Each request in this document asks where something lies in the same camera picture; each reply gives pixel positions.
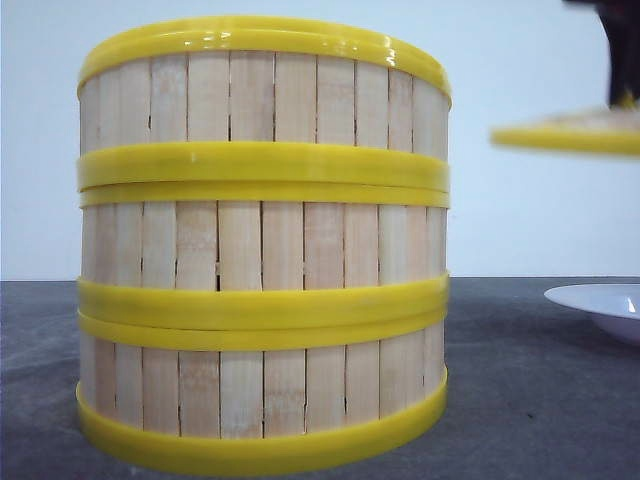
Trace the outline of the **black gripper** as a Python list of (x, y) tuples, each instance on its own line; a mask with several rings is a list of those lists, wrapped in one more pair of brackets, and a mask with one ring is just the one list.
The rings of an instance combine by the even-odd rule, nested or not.
[(597, 13), (609, 44), (608, 104), (611, 108), (639, 106), (639, 2), (637, 0), (577, 0)]

